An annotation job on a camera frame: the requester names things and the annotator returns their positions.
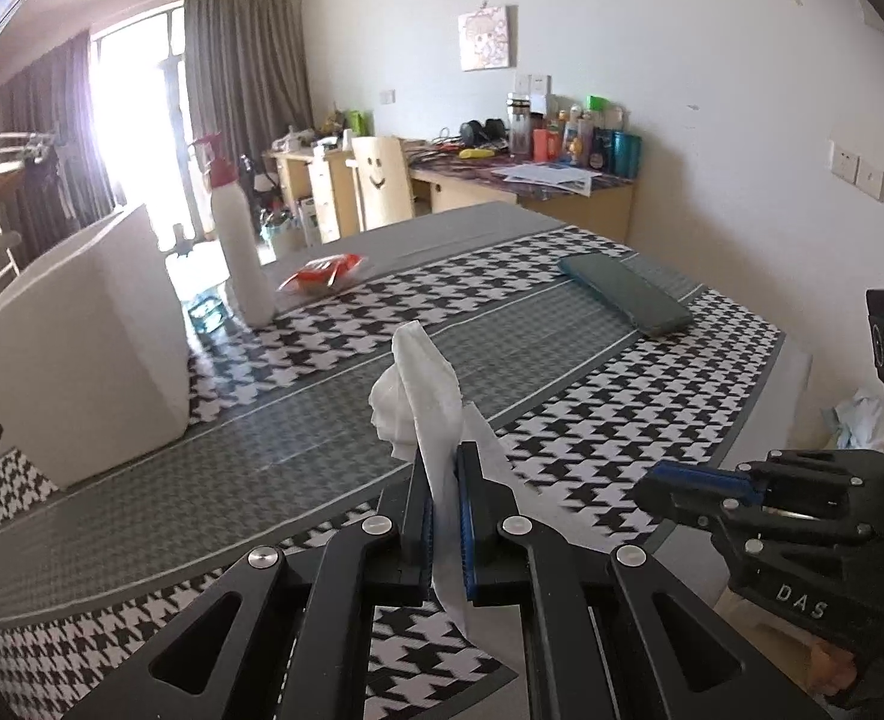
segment chair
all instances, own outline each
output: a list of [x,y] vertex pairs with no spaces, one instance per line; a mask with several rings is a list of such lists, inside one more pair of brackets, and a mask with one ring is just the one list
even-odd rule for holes
[[189,343],[145,206],[86,227],[0,295],[0,423],[60,488],[180,437]]
[[415,216],[412,181],[398,138],[352,138],[359,228],[374,230]]

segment houndstooth pattern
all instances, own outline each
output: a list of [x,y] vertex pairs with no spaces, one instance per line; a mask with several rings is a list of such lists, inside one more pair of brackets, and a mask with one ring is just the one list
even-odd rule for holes
[[18,449],[0,456],[0,525],[42,503],[56,490]]
[[[280,546],[286,554],[322,546],[339,528],[371,514],[375,503],[349,509]],[[102,610],[0,630],[0,692],[18,717],[57,720],[224,571],[218,568]],[[365,720],[412,717],[497,668],[498,661],[460,637],[436,603],[378,607]]]
[[719,293],[685,334],[638,341],[497,431],[525,482],[599,530],[606,551],[656,526],[628,498],[656,461],[707,463],[769,361],[779,331]]
[[[405,322],[428,327],[560,277],[559,258],[588,251],[615,256],[628,247],[577,227],[460,254],[366,282],[277,317],[273,325],[194,343],[189,360],[190,425],[223,418],[261,396],[391,341]],[[0,458],[0,525],[57,490],[21,452]]]

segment red spray nozzle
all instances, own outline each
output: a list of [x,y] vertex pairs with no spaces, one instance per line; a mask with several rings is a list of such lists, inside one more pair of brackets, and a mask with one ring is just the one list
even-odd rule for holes
[[209,160],[209,187],[224,187],[239,180],[239,171],[222,156],[222,133],[214,132],[203,135],[190,143],[190,146],[208,146],[211,155]]

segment glass door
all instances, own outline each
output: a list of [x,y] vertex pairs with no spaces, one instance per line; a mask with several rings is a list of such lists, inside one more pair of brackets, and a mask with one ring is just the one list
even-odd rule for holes
[[190,242],[205,236],[199,199],[206,194],[189,147],[184,12],[173,7],[95,41],[95,122],[103,158],[127,202],[146,205],[165,252],[175,248],[176,225]]

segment glass jar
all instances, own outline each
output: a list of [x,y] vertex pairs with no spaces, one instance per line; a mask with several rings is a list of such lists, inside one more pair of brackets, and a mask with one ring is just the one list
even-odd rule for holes
[[528,98],[508,98],[508,151],[514,157],[532,156],[532,108]]

